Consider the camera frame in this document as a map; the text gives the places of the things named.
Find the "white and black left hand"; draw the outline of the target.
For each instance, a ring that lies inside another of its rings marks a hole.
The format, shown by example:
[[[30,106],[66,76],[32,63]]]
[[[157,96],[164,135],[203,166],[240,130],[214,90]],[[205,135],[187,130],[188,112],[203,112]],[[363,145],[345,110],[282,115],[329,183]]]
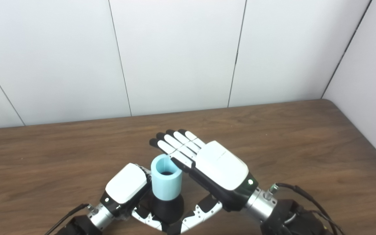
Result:
[[[98,213],[93,213],[91,221],[103,231],[114,220],[134,217],[143,224],[166,232],[168,226],[153,212],[140,205],[142,199],[152,190],[151,170],[138,164],[129,163],[106,185],[97,205]]]

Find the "white and black right hand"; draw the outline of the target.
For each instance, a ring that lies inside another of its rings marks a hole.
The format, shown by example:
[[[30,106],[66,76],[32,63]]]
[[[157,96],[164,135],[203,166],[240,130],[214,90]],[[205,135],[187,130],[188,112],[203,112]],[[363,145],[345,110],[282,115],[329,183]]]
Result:
[[[209,192],[193,210],[167,228],[168,235],[183,234],[220,210],[241,211],[258,187],[245,162],[215,140],[205,143],[192,132],[180,129],[157,133],[149,144]]]

